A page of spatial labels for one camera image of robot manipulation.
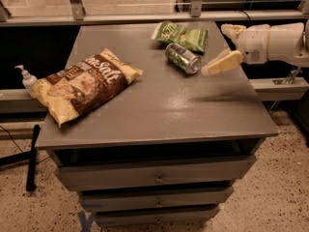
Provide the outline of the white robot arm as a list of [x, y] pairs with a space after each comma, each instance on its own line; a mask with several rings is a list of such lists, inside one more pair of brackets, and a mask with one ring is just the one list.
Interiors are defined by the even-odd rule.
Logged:
[[209, 61], [201, 69], [205, 76], [227, 72], [241, 63], [256, 65], [282, 61], [297, 67], [309, 67], [308, 24], [259, 24], [250, 27], [223, 24], [221, 32], [236, 49], [225, 49]]

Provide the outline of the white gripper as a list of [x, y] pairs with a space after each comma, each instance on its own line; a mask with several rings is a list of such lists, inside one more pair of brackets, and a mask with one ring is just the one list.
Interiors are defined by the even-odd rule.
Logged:
[[243, 56], [246, 64], [264, 64], [267, 61], [269, 30], [268, 24], [248, 28], [243, 25], [223, 24], [222, 33], [233, 44], [237, 44], [238, 50], [225, 49], [220, 52], [201, 69], [202, 75], [215, 75], [237, 68], [243, 62]]

